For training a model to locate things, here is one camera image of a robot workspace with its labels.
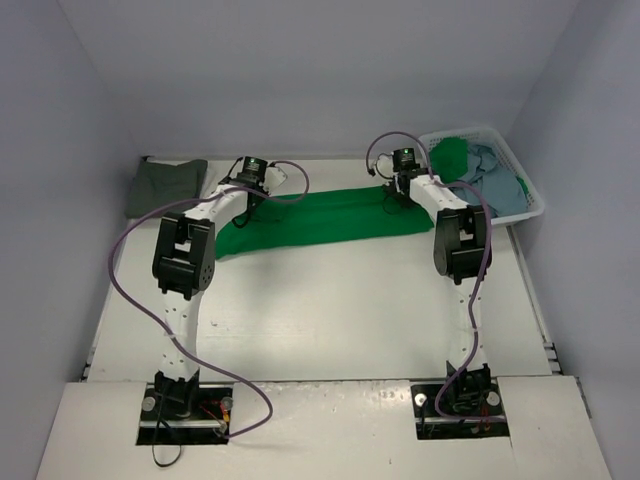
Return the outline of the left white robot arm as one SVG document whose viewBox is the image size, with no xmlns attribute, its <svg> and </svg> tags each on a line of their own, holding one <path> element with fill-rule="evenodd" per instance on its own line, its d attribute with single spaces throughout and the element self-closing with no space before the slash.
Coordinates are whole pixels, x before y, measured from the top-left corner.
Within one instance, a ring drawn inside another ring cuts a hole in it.
<svg viewBox="0 0 640 480">
<path fill-rule="evenodd" d="M 286 180 L 274 163 L 248 156 L 241 161 L 240 172 L 224 177 L 203 201 L 161 219 L 152 275 L 163 295 L 163 323 L 171 333 L 154 392 L 166 419 L 191 418 L 200 406 L 200 365 L 193 358 L 200 304 L 214 276 L 216 234 L 240 217 L 250 217 Z"/>
</svg>

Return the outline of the grey t shirt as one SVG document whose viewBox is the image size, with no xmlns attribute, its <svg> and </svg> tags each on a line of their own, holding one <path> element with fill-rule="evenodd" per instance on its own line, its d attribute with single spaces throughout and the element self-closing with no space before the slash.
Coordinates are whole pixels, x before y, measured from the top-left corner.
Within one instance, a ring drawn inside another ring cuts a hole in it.
<svg viewBox="0 0 640 480">
<path fill-rule="evenodd" d="M 177 165 L 142 160 L 137 168 L 124 215 L 138 219 L 169 203 L 200 196 L 208 162 L 195 159 Z"/>
</svg>

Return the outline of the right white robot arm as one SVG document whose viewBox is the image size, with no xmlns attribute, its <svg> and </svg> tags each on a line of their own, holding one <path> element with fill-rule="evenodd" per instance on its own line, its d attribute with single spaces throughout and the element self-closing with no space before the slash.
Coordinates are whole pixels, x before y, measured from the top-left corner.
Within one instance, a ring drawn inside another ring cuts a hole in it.
<svg viewBox="0 0 640 480">
<path fill-rule="evenodd" d="M 479 418 L 487 414 L 482 404 L 491 387 L 477 304 L 491 263 L 490 221 L 483 207 L 466 203 L 437 176 L 430 176 L 412 148 L 393 151 L 391 171 L 387 189 L 421 207 L 434 220 L 434 265 L 449 281 L 449 354 L 446 378 L 436 394 L 434 409 L 452 421 Z"/>
</svg>

